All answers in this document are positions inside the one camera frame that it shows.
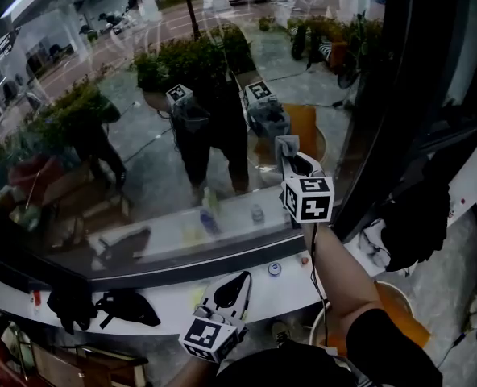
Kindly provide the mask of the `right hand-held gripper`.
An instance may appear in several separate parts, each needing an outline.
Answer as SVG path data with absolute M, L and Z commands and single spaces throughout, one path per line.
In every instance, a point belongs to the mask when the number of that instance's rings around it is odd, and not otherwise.
M 320 163 L 304 153 L 282 156 L 285 209 L 296 223 L 327 223 L 334 206 L 334 185 Z

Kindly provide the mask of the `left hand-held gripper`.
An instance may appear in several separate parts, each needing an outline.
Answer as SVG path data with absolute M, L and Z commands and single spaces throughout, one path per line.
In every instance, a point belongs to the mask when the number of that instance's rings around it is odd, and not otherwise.
M 249 272 L 231 273 L 210 284 L 192 321 L 180 333 L 179 344 L 193 357 L 220 364 L 247 332 L 243 315 L 251 292 Z M 225 313 L 209 308 L 222 308 Z

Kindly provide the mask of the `grey cloth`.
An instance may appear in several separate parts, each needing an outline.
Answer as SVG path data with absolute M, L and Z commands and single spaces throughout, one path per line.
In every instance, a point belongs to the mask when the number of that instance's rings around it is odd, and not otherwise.
M 298 135 L 279 135 L 275 138 L 275 156 L 277 168 L 282 171 L 285 158 L 294 157 L 300 146 Z

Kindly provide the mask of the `large window glass pane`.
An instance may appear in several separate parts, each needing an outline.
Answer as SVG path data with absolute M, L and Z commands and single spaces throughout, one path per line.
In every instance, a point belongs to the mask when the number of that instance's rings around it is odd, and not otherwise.
M 386 0 L 192 0 L 200 34 L 233 23 L 255 70 L 225 87 L 137 86 L 136 54 L 193 38 L 185 0 L 15 0 L 1 15 L 0 210 L 38 257 L 88 277 L 185 264 L 291 234 L 275 138 L 350 197 L 370 145 L 357 117 Z M 53 147 L 28 114 L 97 82 L 116 123 Z

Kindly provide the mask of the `person's right forearm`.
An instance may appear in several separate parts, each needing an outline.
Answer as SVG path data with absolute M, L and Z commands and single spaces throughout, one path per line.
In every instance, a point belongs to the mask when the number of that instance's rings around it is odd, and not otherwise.
M 323 223 L 302 225 L 305 243 L 315 249 L 313 264 L 342 333 L 368 310 L 383 308 L 374 281 Z

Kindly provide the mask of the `person's left forearm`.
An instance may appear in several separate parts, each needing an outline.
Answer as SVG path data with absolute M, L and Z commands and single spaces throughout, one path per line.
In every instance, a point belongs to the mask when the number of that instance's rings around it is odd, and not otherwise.
M 220 364 L 191 357 L 165 387 L 206 387 L 218 374 Z

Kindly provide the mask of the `white window sill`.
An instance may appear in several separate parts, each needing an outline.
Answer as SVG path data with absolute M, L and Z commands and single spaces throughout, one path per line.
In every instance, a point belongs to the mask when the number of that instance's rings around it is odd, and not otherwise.
M 311 279 L 310 264 L 303 265 L 298 253 L 278 260 L 281 274 L 271 277 L 268 266 L 261 264 L 250 269 L 252 277 L 251 295 L 246 313 L 246 323 L 254 323 L 267 318 L 305 308 L 320 298 Z M 219 277 L 188 281 L 175 285 L 151 287 L 142 291 L 160 318 L 161 324 L 149 327 L 136 322 L 113 319 L 104 329 L 100 323 L 106 315 L 100 312 L 91 322 L 89 331 L 110 335 L 178 335 L 188 325 L 193 311 L 190 309 L 190 292 L 198 286 L 206 288 Z M 49 292 L 42 290 L 41 306 L 35 308 L 31 295 L 13 289 L 0 282 L 0 311 L 27 318 L 38 323 L 58 327 L 60 320 L 47 306 Z

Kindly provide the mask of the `person's black shirt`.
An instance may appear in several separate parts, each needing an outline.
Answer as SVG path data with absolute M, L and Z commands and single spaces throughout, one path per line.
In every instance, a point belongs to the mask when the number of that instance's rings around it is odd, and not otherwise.
M 319 347 L 287 341 L 229 364 L 211 387 L 442 387 L 441 372 L 383 310 L 368 310 L 346 335 L 352 370 Z

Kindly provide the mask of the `black hanging jacket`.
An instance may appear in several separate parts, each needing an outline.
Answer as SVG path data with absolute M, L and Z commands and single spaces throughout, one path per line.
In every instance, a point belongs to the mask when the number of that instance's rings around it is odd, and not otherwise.
M 390 255 L 386 270 L 409 268 L 442 249 L 450 210 L 449 186 L 422 181 L 399 195 L 384 209 L 381 231 Z

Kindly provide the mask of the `black garment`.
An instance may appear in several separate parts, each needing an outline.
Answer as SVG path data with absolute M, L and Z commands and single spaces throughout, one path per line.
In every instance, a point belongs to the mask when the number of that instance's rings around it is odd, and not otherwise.
M 70 335 L 74 334 L 75 323 L 82 331 L 87 331 L 91 320 L 97 317 L 90 293 L 53 290 L 47 305 Z

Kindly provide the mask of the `wooden chair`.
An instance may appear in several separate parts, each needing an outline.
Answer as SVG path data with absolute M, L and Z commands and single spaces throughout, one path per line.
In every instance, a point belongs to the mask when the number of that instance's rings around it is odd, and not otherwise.
M 152 387 L 143 357 L 91 346 L 42 346 L 16 328 L 0 335 L 0 387 Z

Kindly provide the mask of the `green shrub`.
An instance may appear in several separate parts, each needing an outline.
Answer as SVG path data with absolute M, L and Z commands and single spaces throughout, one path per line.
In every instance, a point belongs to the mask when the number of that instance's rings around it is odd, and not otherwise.
M 120 117 L 118 108 L 102 93 L 97 82 L 85 78 L 40 112 L 28 114 L 23 128 L 50 146 L 62 147 L 71 145 L 91 127 L 116 123 Z
M 251 47 L 233 23 L 213 27 L 192 37 L 172 39 L 155 53 L 141 52 L 134 58 L 137 86 L 149 93 L 167 92 L 182 84 L 193 92 L 225 87 L 229 75 L 255 70 Z

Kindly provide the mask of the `narrow window pane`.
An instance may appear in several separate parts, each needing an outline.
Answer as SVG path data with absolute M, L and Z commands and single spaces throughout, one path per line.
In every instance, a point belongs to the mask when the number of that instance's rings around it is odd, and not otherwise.
M 477 67 L 477 0 L 468 2 L 462 47 L 443 106 L 460 106 L 463 103 Z

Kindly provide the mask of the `dark window frame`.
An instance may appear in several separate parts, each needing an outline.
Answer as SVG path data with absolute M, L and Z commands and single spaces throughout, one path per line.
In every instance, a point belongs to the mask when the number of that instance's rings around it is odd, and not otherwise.
M 357 117 L 371 142 L 352 193 L 331 225 L 343 239 L 422 181 L 447 184 L 477 144 L 477 67 L 460 106 L 443 106 L 462 47 L 468 0 L 386 0 L 380 58 L 367 72 Z M 299 252 L 301 230 L 185 264 L 88 277 L 38 257 L 23 230 L 0 210 L 0 282 L 21 291 L 145 287 L 228 273 Z

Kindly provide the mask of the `black lamp post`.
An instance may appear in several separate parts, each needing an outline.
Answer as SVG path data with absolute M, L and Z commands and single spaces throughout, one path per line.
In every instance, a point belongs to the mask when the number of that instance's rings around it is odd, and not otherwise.
M 185 1 L 186 1 L 187 9 L 188 9 L 188 12 L 189 12 L 190 21 L 191 21 L 191 24 L 192 24 L 193 39 L 195 41 L 198 41 L 201 34 L 200 34 L 200 31 L 199 31 L 199 26 L 198 26 L 196 16 L 195 16 L 195 13 L 194 13 L 194 10 L 193 10 L 192 0 L 185 0 Z

